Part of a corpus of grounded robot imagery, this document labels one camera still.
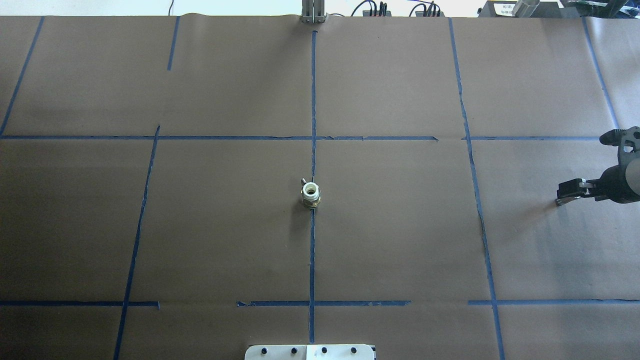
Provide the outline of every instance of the white bracket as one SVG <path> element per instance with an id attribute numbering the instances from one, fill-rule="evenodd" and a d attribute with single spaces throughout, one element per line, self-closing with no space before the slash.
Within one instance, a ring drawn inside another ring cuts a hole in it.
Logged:
<path id="1" fill-rule="evenodd" d="M 300 21 L 309 24 L 320 24 L 325 20 L 324 0 L 302 0 Z"/>
<path id="2" fill-rule="evenodd" d="M 244 360 L 376 360 L 376 351 L 366 344 L 254 345 Z"/>

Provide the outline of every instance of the white threaded end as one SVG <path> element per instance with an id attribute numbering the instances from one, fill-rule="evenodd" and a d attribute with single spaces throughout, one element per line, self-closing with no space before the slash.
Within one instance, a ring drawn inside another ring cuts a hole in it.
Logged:
<path id="1" fill-rule="evenodd" d="M 306 183 L 302 186 L 302 199 L 314 202 L 320 197 L 320 188 L 316 183 Z"/>

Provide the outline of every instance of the blue tape line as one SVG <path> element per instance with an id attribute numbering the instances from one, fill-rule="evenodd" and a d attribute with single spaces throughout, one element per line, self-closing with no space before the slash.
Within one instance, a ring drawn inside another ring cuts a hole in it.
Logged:
<path id="1" fill-rule="evenodd" d="M 316 341 L 316 211 L 311 210 L 311 244 L 309 255 L 309 343 Z"/>
<path id="2" fill-rule="evenodd" d="M 122 306 L 122 301 L 50 301 L 50 300 L 18 300 L 18 301 L 0 301 L 0 306 Z M 156 307 L 160 309 L 158 301 L 132 301 L 129 306 L 137 307 Z"/>
<path id="3" fill-rule="evenodd" d="M 471 136 L 471 140 L 599 141 L 598 136 Z"/>
<path id="4" fill-rule="evenodd" d="M 153 140 L 148 135 L 6 135 L 2 140 Z M 163 135 L 159 140 L 311 140 L 311 136 L 207 136 L 207 135 Z"/>
<path id="5" fill-rule="evenodd" d="M 42 30 L 43 23 L 44 23 L 44 16 L 41 16 L 40 22 L 38 23 L 38 28 L 36 29 L 35 35 L 33 35 L 33 40 L 31 41 L 31 47 L 29 48 L 27 57 L 24 59 L 24 64 L 22 64 L 22 70 L 20 70 L 20 76 L 18 76 L 18 82 L 16 82 L 15 88 L 13 89 L 13 95 L 11 95 L 11 100 L 9 100 L 9 106 L 7 106 L 6 113 L 4 113 L 4 120 L 3 120 L 2 126 L 0 126 L 0 135 L 4 133 L 6 124 L 9 121 L 9 116 L 11 116 L 13 103 L 15 102 L 16 96 L 18 96 L 18 90 L 20 90 L 22 79 L 24 79 L 24 73 L 27 70 L 27 65 L 29 65 L 29 60 L 31 59 L 31 54 L 33 54 L 33 49 L 36 47 L 36 42 L 38 41 L 38 37 L 40 36 L 40 30 Z"/>
<path id="6" fill-rule="evenodd" d="M 361 301 L 315 301 L 315 306 L 407 306 L 410 300 L 361 300 Z M 238 307 L 250 306 L 309 306 L 309 301 L 251 301 L 237 302 Z"/>
<path id="7" fill-rule="evenodd" d="M 453 31 L 453 21 L 449 18 L 449 33 L 451 34 L 451 48 L 453 50 L 453 60 L 456 67 L 456 79 L 458 80 L 458 94 L 460 95 L 460 108 L 462 110 L 462 117 L 465 120 L 465 135 L 467 140 L 467 151 L 469 154 L 469 163 L 471 165 L 471 178 L 474 183 L 474 192 L 476 194 L 476 207 L 478 217 L 480 218 L 480 224 L 482 227 L 482 241 L 484 244 L 484 262 L 486 264 L 487 279 L 489 280 L 489 292 L 491 295 L 492 309 L 493 309 L 493 322 L 495 324 L 495 337 L 498 342 L 498 353 L 500 360 L 504 360 L 504 347 L 502 345 L 502 330 L 500 329 L 500 317 L 498 314 L 498 303 L 495 297 L 495 286 L 493 285 L 493 273 L 491 268 L 491 258 L 489 256 L 489 244 L 486 238 L 486 229 L 484 228 L 484 216 L 482 210 L 482 202 L 480 199 L 480 189 L 478 187 L 478 180 L 476 174 L 476 163 L 474 162 L 473 148 L 471 146 L 471 133 L 469 130 L 469 122 L 467 118 L 467 111 L 465 109 L 465 103 L 462 100 L 462 80 L 460 78 L 460 64 L 458 62 L 458 50 L 456 49 L 456 37 Z"/>
<path id="8" fill-rule="evenodd" d="M 173 65 L 173 52 L 175 51 L 175 40 L 178 38 L 178 27 L 180 26 L 180 17 L 175 17 L 175 27 L 173 28 L 173 40 L 171 42 L 171 52 L 169 53 L 169 63 L 166 66 L 167 71 L 171 71 Z"/>
<path id="9" fill-rule="evenodd" d="M 316 176 L 316 35 L 311 32 L 311 181 Z"/>
<path id="10" fill-rule="evenodd" d="M 318 140 L 427 140 L 438 141 L 435 136 L 318 136 Z"/>
<path id="11" fill-rule="evenodd" d="M 489 300 L 469 300 L 470 306 L 489 306 Z M 522 306 L 522 305 L 640 305 L 640 300 L 625 299 L 544 299 L 544 300 L 498 300 L 500 306 Z"/>
<path id="12" fill-rule="evenodd" d="M 585 17 L 582 18 L 582 27 L 584 28 L 584 34 L 587 37 L 587 46 L 589 47 L 589 52 L 591 53 L 591 59 L 593 60 L 593 65 L 596 68 L 596 73 L 598 74 L 598 79 L 600 80 L 600 86 L 602 87 L 602 92 L 604 92 L 604 97 L 607 101 L 607 107 L 609 108 L 611 119 L 613 120 L 613 126 L 616 129 L 619 129 L 620 124 L 618 123 L 618 117 L 616 116 L 616 112 L 613 110 L 611 98 L 609 97 L 609 91 L 607 91 L 607 85 L 604 84 L 604 78 L 602 77 L 602 72 L 600 71 L 600 64 L 598 63 L 598 59 L 596 58 L 596 53 L 593 50 L 591 35 L 589 34 L 589 26 L 587 26 L 587 19 Z"/>
<path id="13" fill-rule="evenodd" d="M 151 170 L 154 167 L 154 158 L 156 157 L 156 148 L 158 145 L 158 134 L 160 126 L 156 129 L 154 144 L 151 148 L 151 158 L 149 159 L 149 168 L 147 169 L 147 180 L 145 181 L 145 191 L 142 195 L 142 204 L 140 205 L 140 217 L 138 218 L 138 229 L 136 230 L 136 241 L 133 244 L 133 253 L 131 255 L 131 265 L 129 267 L 129 277 L 127 278 L 127 288 L 124 293 L 124 303 L 122 304 L 122 314 L 120 315 L 120 327 L 118 328 L 118 338 L 116 340 L 116 349 L 113 352 L 113 360 L 118 360 L 120 356 L 120 345 L 122 344 L 122 334 L 124 332 L 124 323 L 127 318 L 127 307 L 129 306 L 129 297 L 131 296 L 131 284 L 133 283 L 133 272 L 136 268 L 136 257 L 138 256 L 138 247 L 140 246 L 140 233 L 142 228 L 142 219 L 145 216 L 145 208 L 147 207 L 147 197 L 149 193 L 149 179 L 151 178 Z"/>

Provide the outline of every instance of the robotic arm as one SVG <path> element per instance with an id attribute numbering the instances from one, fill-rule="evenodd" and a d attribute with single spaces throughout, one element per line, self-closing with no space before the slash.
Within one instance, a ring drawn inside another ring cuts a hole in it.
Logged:
<path id="1" fill-rule="evenodd" d="M 600 179 L 573 179 L 558 184 L 558 206 L 582 197 L 619 204 L 640 201 L 640 127 L 608 131 L 600 137 L 600 143 L 618 147 L 618 164 L 605 170 Z"/>

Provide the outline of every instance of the white background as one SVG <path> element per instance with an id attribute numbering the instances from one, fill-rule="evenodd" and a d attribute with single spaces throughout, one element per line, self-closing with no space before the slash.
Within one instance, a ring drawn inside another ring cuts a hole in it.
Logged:
<path id="1" fill-rule="evenodd" d="M 167 15 L 171 0 L 2 0 L 0 15 Z M 326 0 L 327 13 L 351 15 L 359 0 Z M 407 0 L 387 0 L 393 16 L 407 16 L 417 4 Z M 476 17 L 485 0 L 439 0 L 448 17 Z M 369 9 L 365 4 L 358 9 Z M 172 15 L 299 15 L 301 0 L 175 0 Z"/>

